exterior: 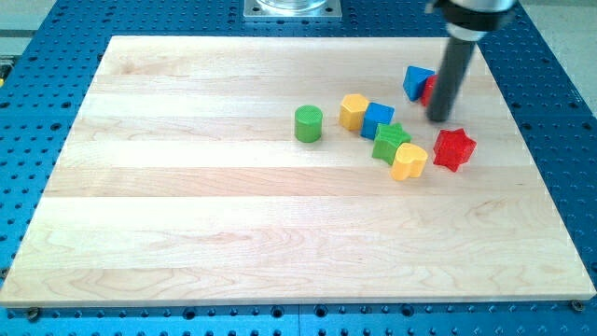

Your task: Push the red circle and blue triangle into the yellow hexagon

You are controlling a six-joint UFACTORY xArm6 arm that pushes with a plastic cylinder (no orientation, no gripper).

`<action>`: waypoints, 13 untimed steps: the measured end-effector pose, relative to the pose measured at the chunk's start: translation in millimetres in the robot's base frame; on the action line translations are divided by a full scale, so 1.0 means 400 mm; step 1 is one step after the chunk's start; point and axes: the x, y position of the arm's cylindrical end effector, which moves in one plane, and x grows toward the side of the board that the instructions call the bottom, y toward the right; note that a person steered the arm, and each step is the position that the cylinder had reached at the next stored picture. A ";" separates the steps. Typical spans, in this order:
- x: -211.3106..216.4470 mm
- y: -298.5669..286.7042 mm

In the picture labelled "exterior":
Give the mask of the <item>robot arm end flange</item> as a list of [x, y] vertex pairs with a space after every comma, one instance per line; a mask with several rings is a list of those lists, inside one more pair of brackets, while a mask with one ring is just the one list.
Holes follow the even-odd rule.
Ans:
[[429, 0], [424, 11], [438, 10], [451, 37], [476, 42], [502, 29], [515, 17], [517, 0]]

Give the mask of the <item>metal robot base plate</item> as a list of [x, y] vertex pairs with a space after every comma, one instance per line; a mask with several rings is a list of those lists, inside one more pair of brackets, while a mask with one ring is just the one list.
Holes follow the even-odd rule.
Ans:
[[340, 0], [244, 0], [243, 16], [249, 21], [282, 19], [340, 19]]

